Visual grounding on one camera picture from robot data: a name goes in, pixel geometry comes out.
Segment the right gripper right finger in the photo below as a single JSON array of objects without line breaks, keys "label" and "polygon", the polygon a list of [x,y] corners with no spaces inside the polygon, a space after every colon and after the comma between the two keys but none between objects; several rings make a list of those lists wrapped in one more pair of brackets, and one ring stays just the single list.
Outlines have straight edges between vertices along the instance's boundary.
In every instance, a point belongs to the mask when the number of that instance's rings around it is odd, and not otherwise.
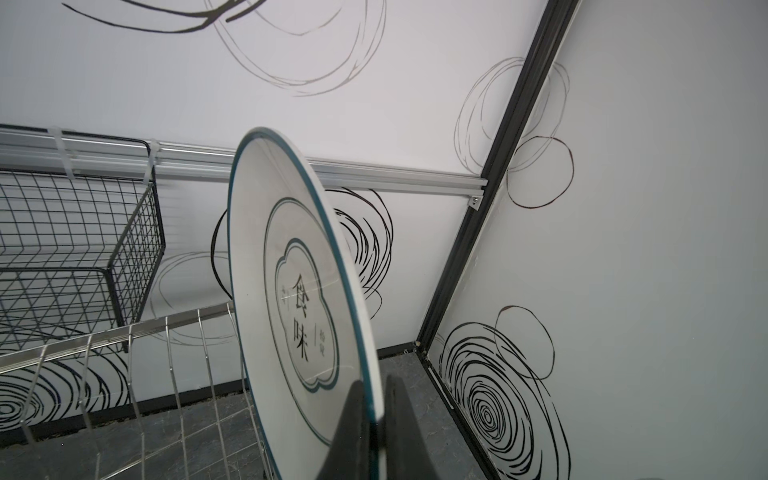
[{"label": "right gripper right finger", "polygon": [[438,480],[402,378],[387,377],[384,400],[387,479]]}]

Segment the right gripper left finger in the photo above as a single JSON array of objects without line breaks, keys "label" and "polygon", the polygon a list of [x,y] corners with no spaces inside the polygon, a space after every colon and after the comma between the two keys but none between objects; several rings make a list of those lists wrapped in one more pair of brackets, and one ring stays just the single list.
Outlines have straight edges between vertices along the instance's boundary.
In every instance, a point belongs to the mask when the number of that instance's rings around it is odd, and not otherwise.
[{"label": "right gripper left finger", "polygon": [[364,386],[350,386],[318,480],[366,480],[370,476],[370,421]]}]

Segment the white plate green cloud outline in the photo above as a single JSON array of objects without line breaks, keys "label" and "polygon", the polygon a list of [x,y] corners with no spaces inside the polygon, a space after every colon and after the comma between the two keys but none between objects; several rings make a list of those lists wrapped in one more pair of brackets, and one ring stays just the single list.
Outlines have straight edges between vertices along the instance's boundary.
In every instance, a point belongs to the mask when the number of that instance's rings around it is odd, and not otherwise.
[{"label": "white plate green cloud outline", "polygon": [[241,351],[280,479],[314,479],[355,381],[370,423],[384,393],[370,317],[336,212],[282,133],[241,140],[229,180],[229,270]]}]

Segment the stainless steel dish rack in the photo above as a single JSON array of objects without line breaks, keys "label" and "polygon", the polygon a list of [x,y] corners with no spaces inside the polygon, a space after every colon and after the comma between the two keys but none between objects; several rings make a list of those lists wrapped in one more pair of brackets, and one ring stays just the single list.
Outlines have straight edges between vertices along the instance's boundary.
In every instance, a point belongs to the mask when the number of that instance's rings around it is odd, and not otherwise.
[{"label": "stainless steel dish rack", "polygon": [[113,328],[1,323],[5,479],[269,479],[231,302]]}]

